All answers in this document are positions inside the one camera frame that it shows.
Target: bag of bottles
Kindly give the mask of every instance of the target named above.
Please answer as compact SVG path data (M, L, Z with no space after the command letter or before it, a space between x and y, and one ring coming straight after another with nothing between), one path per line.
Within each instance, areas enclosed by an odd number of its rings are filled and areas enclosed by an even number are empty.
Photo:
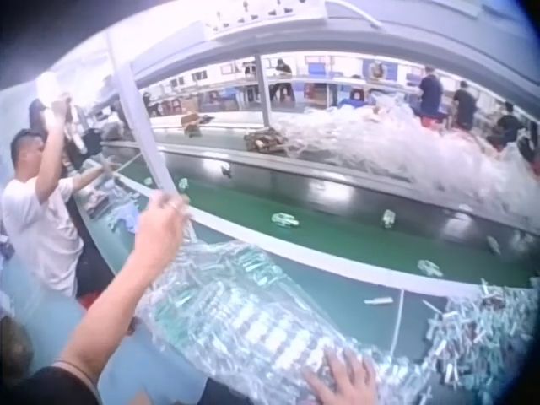
M345 337L263 250L239 241L184 246L138 314L157 344L256 404L313 399L304 367L332 386L324 348L370 356L380 404L413 402L431 372Z

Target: window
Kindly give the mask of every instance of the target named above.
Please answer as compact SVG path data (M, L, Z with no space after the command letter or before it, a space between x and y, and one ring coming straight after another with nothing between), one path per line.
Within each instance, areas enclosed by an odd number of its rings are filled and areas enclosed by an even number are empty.
M208 75L206 73L206 70L201 70L200 72L192 73L192 78L194 82L198 82L199 80L204 80L205 78L208 78Z
M414 76L422 76L422 73L424 73L424 70L421 67L411 66L411 74Z
M325 63L327 61L327 57L305 57L305 63Z
M233 74L235 72L232 63L229 63L227 65L221 65L221 74Z

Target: worker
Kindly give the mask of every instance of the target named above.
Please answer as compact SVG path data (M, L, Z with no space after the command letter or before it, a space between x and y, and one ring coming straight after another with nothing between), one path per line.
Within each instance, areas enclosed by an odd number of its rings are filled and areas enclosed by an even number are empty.
M386 66L381 61L370 64L370 80L384 80L386 78Z
M278 65L276 66L276 72L279 73L279 76L291 76L293 74L293 69L284 62L283 59L278 59ZM276 97L278 90L281 90L279 100L284 101L285 93L292 101L294 101L294 91L291 83L277 83L270 88L270 101L273 101Z
M181 248L188 201L158 192L139 220L132 253L123 269L77 325L58 360L29 379L2 390L2 404L98 405L97 385L103 369L120 346L138 302ZM350 371L335 353L326 352L337 390L310 370L304 377L323 405L376 405L376 372L345 351ZM199 405L247 405L250 401L208 380Z
M433 67L425 67L425 76L420 82L420 106L414 108L414 113L422 118L422 125L430 126L430 123L440 119L440 101L442 100L443 87L439 78L435 76Z
M357 80L361 80L361 79L362 79L358 74L354 74L352 78L355 78L355 79L357 79ZM353 88L351 89L350 93L348 94L348 97L349 97L351 100L358 100L358 101L365 102L365 92L364 92L364 89L353 87Z
M456 108L454 124L464 131L473 129L474 113L476 112L476 99L468 90L465 80L460 82L459 90L454 94L453 104Z
M11 142L15 177L4 188L1 205L5 230L28 269L50 289L81 299L103 291L113 274L95 246L84 244L66 202L105 167L61 179L67 112L65 100L54 102L46 143L31 130L15 135Z
M505 114L497 121L493 134L488 135L486 140L496 149L504 149L508 143L517 140L517 133L523 128L521 121L514 115L514 105L506 101Z

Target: clear plastic bag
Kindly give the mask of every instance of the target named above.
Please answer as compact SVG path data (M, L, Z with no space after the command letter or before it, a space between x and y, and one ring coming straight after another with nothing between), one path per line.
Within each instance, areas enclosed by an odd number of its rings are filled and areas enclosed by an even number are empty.
M411 403L431 373L342 335L261 249L233 241L188 244L138 307L155 342L257 404L312 397L308 366L328 384L323 349L353 348L375 363L380 404Z
M374 97L376 114L344 106L282 116L275 128L288 156L406 181L426 197L443 193L540 225L540 184L515 143L498 154L479 137L422 127L400 96Z

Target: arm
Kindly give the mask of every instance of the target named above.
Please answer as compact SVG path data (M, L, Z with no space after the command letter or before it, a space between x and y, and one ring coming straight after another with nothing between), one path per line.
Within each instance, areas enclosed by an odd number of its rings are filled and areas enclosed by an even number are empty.
M186 211L186 201L179 196L158 195L150 200L139 219L132 254L78 324L57 367L95 388L102 370L126 335L144 290L178 252Z
M40 204L47 201L57 189L62 175L62 151L64 149L64 120L56 117L50 123L45 148L41 158L40 172L35 180L35 195Z
M140 256L138 252L130 255L120 273L89 308L57 363L92 386L97 384L107 362L126 336L137 303L153 281L145 275L159 270L145 268L144 263L148 261Z
M82 190L92 181L94 181L99 176L101 176L104 172L105 172L105 168L96 167L93 169L86 170L81 175L76 175L73 178L73 191L78 192L79 190Z

